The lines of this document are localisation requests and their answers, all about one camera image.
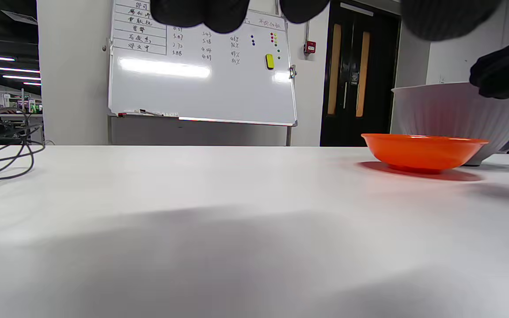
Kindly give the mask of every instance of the white table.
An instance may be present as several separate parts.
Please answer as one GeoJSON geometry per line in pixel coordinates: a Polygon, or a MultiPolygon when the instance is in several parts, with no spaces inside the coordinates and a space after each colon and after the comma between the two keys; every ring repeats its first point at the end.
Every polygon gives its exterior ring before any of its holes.
{"type": "Polygon", "coordinates": [[[48,147],[0,182],[0,318],[509,318],[509,155],[366,161],[48,147]]]}

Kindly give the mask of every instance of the black door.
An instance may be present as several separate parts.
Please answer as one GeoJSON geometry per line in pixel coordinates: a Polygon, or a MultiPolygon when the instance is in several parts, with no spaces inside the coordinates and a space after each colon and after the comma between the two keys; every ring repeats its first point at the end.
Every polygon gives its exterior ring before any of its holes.
{"type": "Polygon", "coordinates": [[[365,146],[362,133],[388,133],[398,16],[332,1],[321,124],[322,146],[365,146]]]}

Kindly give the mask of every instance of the whiteboard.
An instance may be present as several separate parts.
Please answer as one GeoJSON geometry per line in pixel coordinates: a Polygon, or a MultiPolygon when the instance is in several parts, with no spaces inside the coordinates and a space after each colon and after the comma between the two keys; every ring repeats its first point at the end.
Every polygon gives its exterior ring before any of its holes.
{"type": "Polygon", "coordinates": [[[115,0],[109,109],[180,119],[296,125],[287,24],[249,11],[239,29],[166,26],[148,0],[115,0]],[[269,70],[266,55],[274,69],[269,70]]]}

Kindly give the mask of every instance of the fire alarm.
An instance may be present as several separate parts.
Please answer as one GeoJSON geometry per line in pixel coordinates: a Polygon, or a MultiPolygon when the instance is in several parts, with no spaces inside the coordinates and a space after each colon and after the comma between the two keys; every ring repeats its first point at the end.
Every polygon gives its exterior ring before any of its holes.
{"type": "Polygon", "coordinates": [[[304,54],[315,53],[315,42],[308,41],[304,45],[304,54]]]}

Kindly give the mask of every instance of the whiteboard frame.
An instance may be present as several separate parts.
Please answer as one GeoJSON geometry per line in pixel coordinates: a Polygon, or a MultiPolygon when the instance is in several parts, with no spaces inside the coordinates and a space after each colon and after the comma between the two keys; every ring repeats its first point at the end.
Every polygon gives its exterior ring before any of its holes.
{"type": "MultiPolygon", "coordinates": [[[[113,4],[111,5],[111,30],[109,32],[109,38],[107,39],[108,40],[108,44],[109,44],[109,76],[108,76],[108,82],[107,82],[107,111],[109,112],[109,114],[113,114],[115,116],[117,116],[118,114],[115,114],[113,112],[111,112],[111,99],[112,99],[112,96],[113,96],[113,92],[111,90],[111,82],[113,81],[113,72],[111,71],[113,69],[113,62],[114,62],[114,59],[113,59],[113,53],[114,53],[114,47],[113,47],[113,17],[115,15],[115,2],[117,2],[117,0],[113,0],[113,4]]],[[[267,12],[262,12],[262,11],[258,11],[258,10],[251,10],[251,9],[248,9],[249,11],[251,12],[254,12],[254,13],[257,13],[257,14],[263,14],[263,15],[267,15],[267,16],[272,16],[273,18],[280,18],[282,20],[284,20],[284,32],[286,34],[286,38],[287,38],[287,47],[288,47],[288,64],[290,65],[290,67],[292,67],[292,52],[290,51],[290,46],[289,46],[289,36],[288,36],[288,24],[289,24],[289,21],[288,19],[286,19],[284,16],[278,16],[276,14],[269,14],[267,12]]],[[[284,126],[284,127],[297,127],[297,106],[296,106],[296,91],[295,91],[295,87],[294,87],[294,78],[291,78],[290,79],[291,81],[291,88],[292,88],[292,104],[293,104],[293,118],[294,118],[294,122],[293,123],[272,123],[272,122],[266,122],[266,121],[233,121],[233,120],[228,120],[228,119],[212,119],[212,118],[196,118],[196,117],[177,117],[178,119],[182,120],[182,121],[212,121],[212,122],[217,122],[217,123],[240,123],[240,124],[251,124],[251,125],[278,125],[278,126],[284,126]]],[[[142,113],[134,113],[134,112],[127,112],[126,113],[127,115],[137,115],[137,116],[147,116],[147,117],[151,117],[150,114],[142,114],[142,113]]]]}

